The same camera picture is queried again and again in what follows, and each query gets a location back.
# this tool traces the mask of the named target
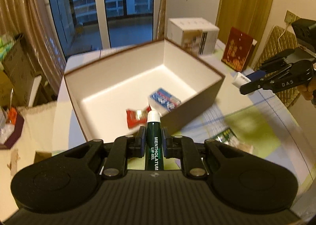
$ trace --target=open cardboard box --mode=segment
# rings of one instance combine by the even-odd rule
[[[182,102],[161,118],[171,134],[179,131],[214,103],[225,76],[165,39],[98,59],[64,78],[86,140],[113,142],[138,131],[128,129],[126,109],[145,109],[158,88]]]

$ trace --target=green tube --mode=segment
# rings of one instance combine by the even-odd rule
[[[155,110],[150,111],[147,117],[145,170],[163,170],[160,115]]]

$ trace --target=screw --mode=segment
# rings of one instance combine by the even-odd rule
[[[108,168],[103,171],[103,174],[108,177],[114,177],[119,175],[119,170],[115,168]]]
[[[158,176],[159,176],[159,173],[157,173],[157,172],[154,172],[154,173],[151,173],[150,175],[151,175],[151,177],[154,177],[154,178],[156,178],[156,177],[158,177]]]
[[[190,174],[194,177],[201,177],[205,174],[205,170],[202,168],[193,168],[190,170]]]

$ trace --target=sliding glass door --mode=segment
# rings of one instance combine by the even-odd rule
[[[50,5],[66,57],[153,39],[154,0],[50,0]]]

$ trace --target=white box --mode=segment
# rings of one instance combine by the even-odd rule
[[[203,18],[170,18],[167,38],[195,55],[214,52],[219,28]]]
[[[179,131],[214,103],[224,77],[168,40],[122,50],[64,75],[86,140],[104,142],[137,132],[127,127],[126,109],[145,109],[158,88],[182,102],[161,118],[171,134]]]

